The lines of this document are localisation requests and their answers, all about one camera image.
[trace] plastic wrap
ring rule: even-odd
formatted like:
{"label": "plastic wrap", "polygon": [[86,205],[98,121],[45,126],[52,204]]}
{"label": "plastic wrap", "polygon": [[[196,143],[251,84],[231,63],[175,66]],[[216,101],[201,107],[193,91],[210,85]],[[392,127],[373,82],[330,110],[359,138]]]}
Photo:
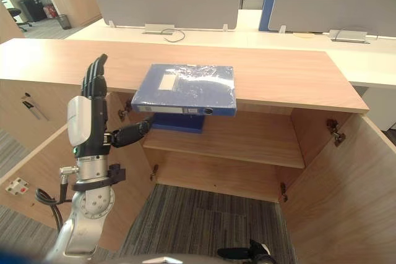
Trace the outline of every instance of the plastic wrap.
{"label": "plastic wrap", "polygon": [[132,99],[135,111],[234,116],[231,66],[153,64]]}

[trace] cabinet hinge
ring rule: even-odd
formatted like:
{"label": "cabinet hinge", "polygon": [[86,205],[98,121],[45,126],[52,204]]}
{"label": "cabinet hinge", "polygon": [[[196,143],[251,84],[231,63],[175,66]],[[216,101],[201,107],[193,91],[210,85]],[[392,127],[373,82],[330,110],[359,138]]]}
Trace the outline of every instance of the cabinet hinge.
{"label": "cabinet hinge", "polygon": [[326,121],[327,129],[330,131],[330,134],[334,136],[334,144],[338,147],[345,139],[346,135],[338,131],[338,122],[334,119],[328,119]]}
{"label": "cabinet hinge", "polygon": [[130,111],[132,111],[132,105],[131,105],[132,97],[130,97],[127,101],[125,101],[124,105],[124,110],[118,110],[118,117],[121,120],[121,122],[124,122],[125,117],[128,115]]}
{"label": "cabinet hinge", "polygon": [[286,184],[284,182],[280,183],[280,193],[283,197],[283,202],[286,202],[289,198],[286,195]]}
{"label": "cabinet hinge", "polygon": [[158,164],[154,165],[153,172],[152,172],[151,175],[150,175],[150,180],[151,180],[151,181],[152,181],[153,178],[157,175],[157,171],[158,171]]}

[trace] white desk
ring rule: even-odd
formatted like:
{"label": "white desk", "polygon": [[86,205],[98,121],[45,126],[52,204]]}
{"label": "white desk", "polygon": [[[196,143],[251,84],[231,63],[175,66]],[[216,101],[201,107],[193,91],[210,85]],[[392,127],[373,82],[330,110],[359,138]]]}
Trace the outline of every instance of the white desk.
{"label": "white desk", "polygon": [[[369,87],[363,99],[372,109],[368,115],[376,125],[382,130],[387,130],[395,124],[396,39],[380,38],[370,40],[369,45],[364,45],[336,43],[326,35],[301,38],[293,34],[259,32],[260,16],[261,11],[239,10],[235,30],[184,30],[185,39],[176,44],[325,51],[352,85]],[[143,31],[142,28],[111,28],[101,19],[69,36],[68,39],[169,43],[161,35],[142,34]],[[177,39],[178,34],[167,37]]]}

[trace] gray partition panel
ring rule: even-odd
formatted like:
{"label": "gray partition panel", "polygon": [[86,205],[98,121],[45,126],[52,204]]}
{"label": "gray partition panel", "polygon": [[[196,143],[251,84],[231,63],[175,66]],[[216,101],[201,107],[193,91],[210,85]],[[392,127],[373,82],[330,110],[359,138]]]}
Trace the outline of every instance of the gray partition panel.
{"label": "gray partition panel", "polygon": [[331,29],[396,36],[396,0],[275,0],[270,30],[292,32]]}
{"label": "gray partition panel", "polygon": [[172,24],[178,28],[235,29],[239,0],[97,0],[106,24]]}

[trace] gray carpet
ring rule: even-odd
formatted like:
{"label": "gray carpet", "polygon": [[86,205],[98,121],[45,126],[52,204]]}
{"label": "gray carpet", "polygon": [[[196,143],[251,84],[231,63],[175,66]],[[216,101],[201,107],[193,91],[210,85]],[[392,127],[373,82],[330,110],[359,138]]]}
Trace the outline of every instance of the gray carpet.
{"label": "gray carpet", "polygon": [[24,32],[26,38],[56,38],[65,39],[73,33],[83,29],[83,27],[63,30],[56,19],[44,19],[32,23],[32,27],[23,26],[27,32]]}
{"label": "gray carpet", "polygon": [[156,185],[115,257],[145,253],[216,256],[222,247],[265,243],[279,264],[295,263],[278,204]]}
{"label": "gray carpet", "polygon": [[27,154],[29,154],[29,151],[26,148],[21,146],[6,131],[0,129],[0,177],[5,175]]}

